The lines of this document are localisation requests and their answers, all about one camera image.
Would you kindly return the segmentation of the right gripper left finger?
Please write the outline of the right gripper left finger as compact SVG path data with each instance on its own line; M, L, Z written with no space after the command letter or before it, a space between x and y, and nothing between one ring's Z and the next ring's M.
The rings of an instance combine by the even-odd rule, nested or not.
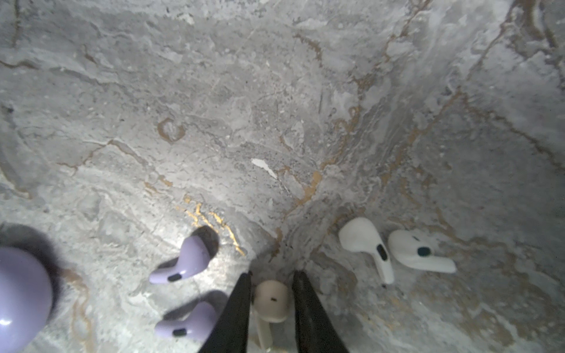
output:
M199 353L246 353L252 301L252 276L242 273Z

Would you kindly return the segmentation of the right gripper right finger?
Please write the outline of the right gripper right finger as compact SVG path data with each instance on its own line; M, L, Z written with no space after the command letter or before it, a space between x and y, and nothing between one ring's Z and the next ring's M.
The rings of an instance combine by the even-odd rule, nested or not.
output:
M304 271L294 272L292 290L298 352L348 353Z

